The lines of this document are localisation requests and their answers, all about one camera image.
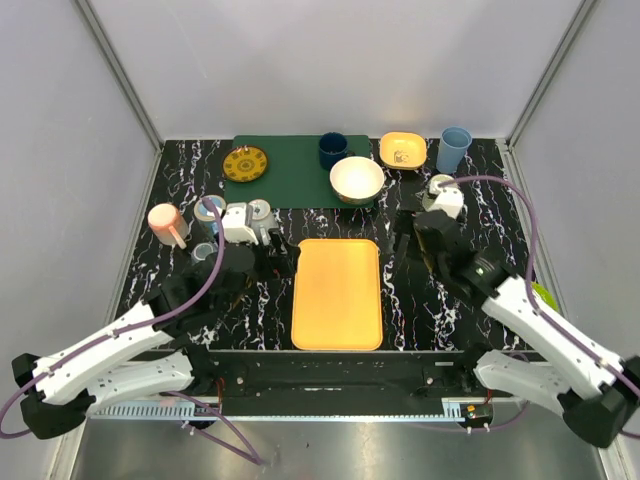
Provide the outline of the light grey-blue mug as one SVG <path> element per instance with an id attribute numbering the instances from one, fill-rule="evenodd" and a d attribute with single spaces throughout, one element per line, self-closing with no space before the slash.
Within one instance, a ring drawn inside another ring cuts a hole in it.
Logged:
<path id="1" fill-rule="evenodd" d="M 256 234 L 259 234 L 262 230 L 268 232 L 270 229 L 278 227 L 271 206 L 266 200 L 254 199 L 248 205 L 251 210 L 250 226 Z"/>

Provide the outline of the slate blue hexagonal mug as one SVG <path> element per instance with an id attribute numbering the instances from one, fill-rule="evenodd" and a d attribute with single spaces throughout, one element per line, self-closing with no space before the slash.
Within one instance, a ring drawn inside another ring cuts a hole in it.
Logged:
<path id="1" fill-rule="evenodd" d="M 206 260 L 209 256 L 216 256 L 218 246 L 212 242 L 201 242 L 196 244 L 191 250 L 191 264 L 196 265 Z"/>

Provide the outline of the blue butterfly mug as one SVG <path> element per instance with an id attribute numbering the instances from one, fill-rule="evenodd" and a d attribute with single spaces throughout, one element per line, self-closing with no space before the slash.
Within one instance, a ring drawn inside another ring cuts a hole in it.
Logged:
<path id="1" fill-rule="evenodd" d="M 215 220 L 214 213 L 207 208 L 204 200 L 216 206 L 221 218 L 224 217 L 224 214 L 226 212 L 226 201 L 219 195 L 205 195 L 196 202 L 193 209 L 193 216 L 200 226 L 205 237 L 209 241 L 214 242 L 217 239 L 219 228 Z"/>

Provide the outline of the pink mug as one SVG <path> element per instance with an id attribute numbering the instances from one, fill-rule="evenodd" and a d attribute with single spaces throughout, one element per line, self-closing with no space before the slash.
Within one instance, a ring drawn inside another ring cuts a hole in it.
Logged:
<path id="1" fill-rule="evenodd" d="M 177 246 L 182 250 L 187 248 L 189 226 L 173 204 L 161 203 L 154 206 L 147 215 L 147 222 L 161 244 Z"/>

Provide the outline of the pale green mug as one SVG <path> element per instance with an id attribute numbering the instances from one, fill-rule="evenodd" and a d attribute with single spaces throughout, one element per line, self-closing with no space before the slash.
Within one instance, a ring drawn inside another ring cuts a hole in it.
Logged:
<path id="1" fill-rule="evenodd" d="M 422 193 L 421 205 L 424 211 L 429 210 L 438 195 L 442 192 L 443 188 L 440 184 L 452 180 L 453 178 L 451 176 L 445 174 L 436 174 L 430 178 L 427 183 L 427 188 Z"/>

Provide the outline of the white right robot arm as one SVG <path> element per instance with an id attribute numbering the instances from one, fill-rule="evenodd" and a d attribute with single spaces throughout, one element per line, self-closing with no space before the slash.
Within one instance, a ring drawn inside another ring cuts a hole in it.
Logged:
<path id="1" fill-rule="evenodd" d="M 421 261 L 446 291 L 520 336 L 547 362 L 475 347 L 454 371 L 466 396 L 502 391 L 560 416 L 587 444 L 605 449 L 639 408 L 639 358 L 604 348 L 542 302 L 529 282 L 488 250 L 475 250 L 442 210 L 400 211 L 394 248 Z"/>

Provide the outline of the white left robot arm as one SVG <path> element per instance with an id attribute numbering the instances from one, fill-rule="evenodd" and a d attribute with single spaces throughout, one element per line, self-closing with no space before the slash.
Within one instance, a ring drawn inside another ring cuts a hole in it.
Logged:
<path id="1" fill-rule="evenodd" d="M 300 249 L 277 229 L 268 245 L 226 243 L 214 255 L 171 274 L 129 311 L 76 345 L 12 362 L 28 432 L 64 435 L 88 415 L 141 396 L 178 391 L 196 396 L 216 372 L 190 334 L 214 325 L 259 282 L 291 278 Z"/>

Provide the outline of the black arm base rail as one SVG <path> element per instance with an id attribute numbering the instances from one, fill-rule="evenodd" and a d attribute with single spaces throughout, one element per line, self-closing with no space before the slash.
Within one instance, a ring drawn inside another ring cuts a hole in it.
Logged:
<path id="1" fill-rule="evenodd" d="M 444 398 L 485 400 L 469 353 L 211 351 L 194 348 L 194 397 L 222 396 L 231 417 L 411 418 Z"/>

